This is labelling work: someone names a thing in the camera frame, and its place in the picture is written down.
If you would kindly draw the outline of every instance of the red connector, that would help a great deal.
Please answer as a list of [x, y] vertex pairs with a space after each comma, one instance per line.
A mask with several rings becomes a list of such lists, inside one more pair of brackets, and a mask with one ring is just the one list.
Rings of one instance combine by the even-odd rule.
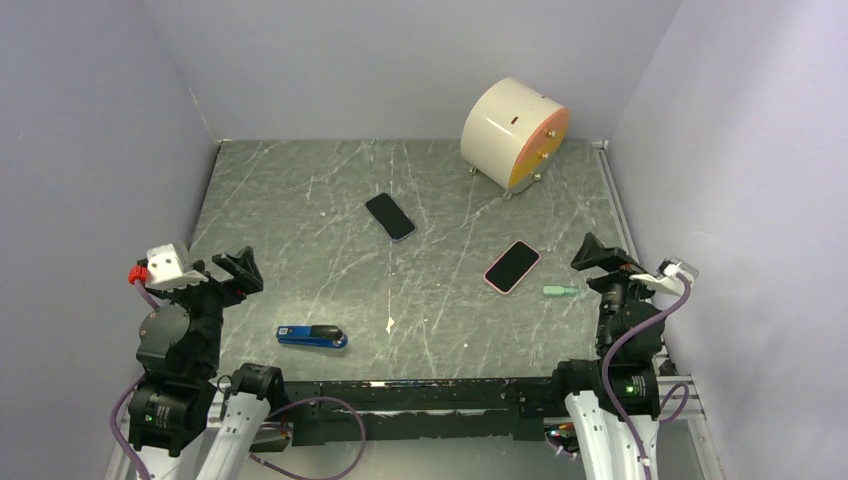
[[141, 284], [145, 285], [147, 284], [147, 276], [149, 274], [150, 272], [147, 271], [147, 268], [136, 265], [130, 270], [127, 280], [130, 282], [130, 285], [135, 285], [136, 280], [141, 280]]

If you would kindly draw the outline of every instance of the smartphone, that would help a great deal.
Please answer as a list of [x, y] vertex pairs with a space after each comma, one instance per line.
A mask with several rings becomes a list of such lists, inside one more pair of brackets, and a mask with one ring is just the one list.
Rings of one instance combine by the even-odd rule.
[[495, 263], [486, 270], [483, 278], [498, 292], [506, 295], [539, 263], [539, 252], [521, 240], [512, 244]]
[[399, 242], [415, 231], [415, 224], [388, 193], [381, 193], [368, 200], [365, 202], [365, 208], [371, 212], [393, 242]]

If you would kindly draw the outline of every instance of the cylindrical container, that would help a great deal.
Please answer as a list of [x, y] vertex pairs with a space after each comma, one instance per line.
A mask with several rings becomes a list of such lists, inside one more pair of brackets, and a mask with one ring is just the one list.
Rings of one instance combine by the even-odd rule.
[[474, 168], [518, 193], [541, 178], [562, 144], [568, 109], [505, 78], [477, 100], [462, 129], [460, 153]]

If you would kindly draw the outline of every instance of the wall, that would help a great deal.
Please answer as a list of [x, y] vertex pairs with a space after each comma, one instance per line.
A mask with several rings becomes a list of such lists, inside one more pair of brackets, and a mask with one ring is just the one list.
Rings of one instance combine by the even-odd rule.
[[609, 138], [680, 0], [143, 0], [218, 138], [458, 138], [515, 76]]
[[102, 478], [126, 274], [188, 237], [216, 147], [132, 0], [2, 2], [0, 112], [0, 476]]
[[848, 471], [848, 7], [686, 0], [612, 138], [642, 259], [700, 267], [668, 327], [728, 479]]

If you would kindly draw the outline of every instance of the marble table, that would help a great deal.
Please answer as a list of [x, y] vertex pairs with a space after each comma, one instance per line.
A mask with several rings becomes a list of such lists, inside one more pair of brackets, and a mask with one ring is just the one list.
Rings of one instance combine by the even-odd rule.
[[[379, 192], [416, 233], [389, 240], [363, 205]], [[586, 232], [620, 245], [617, 218], [587, 141], [566, 141], [511, 200], [469, 173], [456, 140], [226, 142], [191, 254], [251, 245], [265, 278], [263, 293], [225, 312], [221, 372], [254, 362], [289, 380], [549, 375], [593, 355], [599, 295], [568, 264]], [[542, 258], [500, 295], [482, 275], [518, 239]], [[543, 285], [580, 293], [546, 298]], [[277, 343], [276, 326], [301, 324], [338, 325], [350, 343]]]

